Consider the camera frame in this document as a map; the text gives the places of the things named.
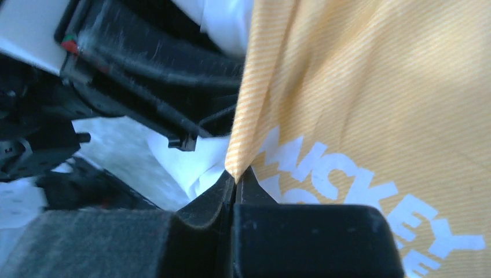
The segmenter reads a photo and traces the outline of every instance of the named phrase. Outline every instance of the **white surface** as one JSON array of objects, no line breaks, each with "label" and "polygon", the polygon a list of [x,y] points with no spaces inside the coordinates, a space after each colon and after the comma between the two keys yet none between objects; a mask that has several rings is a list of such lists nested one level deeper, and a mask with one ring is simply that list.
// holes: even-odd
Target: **white surface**
[{"label": "white surface", "polygon": [[247,53],[254,0],[173,0],[220,49],[237,58]]},{"label": "white surface", "polygon": [[0,53],[59,75],[66,51],[54,32],[69,0],[5,0],[0,7]]},{"label": "white surface", "polygon": [[35,178],[0,182],[0,268],[17,244],[25,227],[46,206],[43,190]]},{"label": "white surface", "polygon": [[17,229],[32,221],[46,205],[42,189],[33,178],[0,182],[0,230]]},{"label": "white surface", "polygon": [[168,139],[151,133],[148,145],[173,183],[195,199],[213,186],[225,171],[225,155],[230,137],[200,138],[194,152],[182,152],[168,147]]},{"label": "white surface", "polygon": [[80,154],[105,168],[162,209],[177,211],[190,202],[148,148],[154,131],[129,119],[90,119],[74,122],[77,132],[89,132]]}]

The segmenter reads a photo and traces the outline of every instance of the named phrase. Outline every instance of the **yellow fabric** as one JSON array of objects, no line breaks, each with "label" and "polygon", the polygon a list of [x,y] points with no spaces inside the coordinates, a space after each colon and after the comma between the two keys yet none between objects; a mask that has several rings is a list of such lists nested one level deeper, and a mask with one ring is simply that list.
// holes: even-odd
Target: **yellow fabric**
[{"label": "yellow fabric", "polygon": [[[227,171],[238,180],[252,164],[260,181],[279,175],[282,200],[301,191],[347,202],[358,172],[293,178],[315,144],[325,145],[324,155],[373,173],[372,186],[397,186],[380,201],[385,215],[405,197],[438,211],[404,225],[415,239],[395,233],[406,268],[417,269],[413,251],[436,263],[408,277],[490,277],[490,21],[488,0],[255,0]],[[268,162],[284,156],[278,148],[259,153],[275,128],[277,146],[301,141],[295,165]],[[313,180],[330,182],[337,197]],[[436,220],[453,235],[475,235],[474,246],[430,252]]]}]

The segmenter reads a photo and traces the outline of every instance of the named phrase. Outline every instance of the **gray felt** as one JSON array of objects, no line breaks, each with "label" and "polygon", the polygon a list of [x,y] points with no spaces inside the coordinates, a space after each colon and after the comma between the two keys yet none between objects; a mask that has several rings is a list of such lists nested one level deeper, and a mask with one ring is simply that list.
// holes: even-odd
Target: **gray felt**
[{"label": "gray felt", "polygon": [[154,278],[171,213],[49,211],[35,219],[1,278]]}]

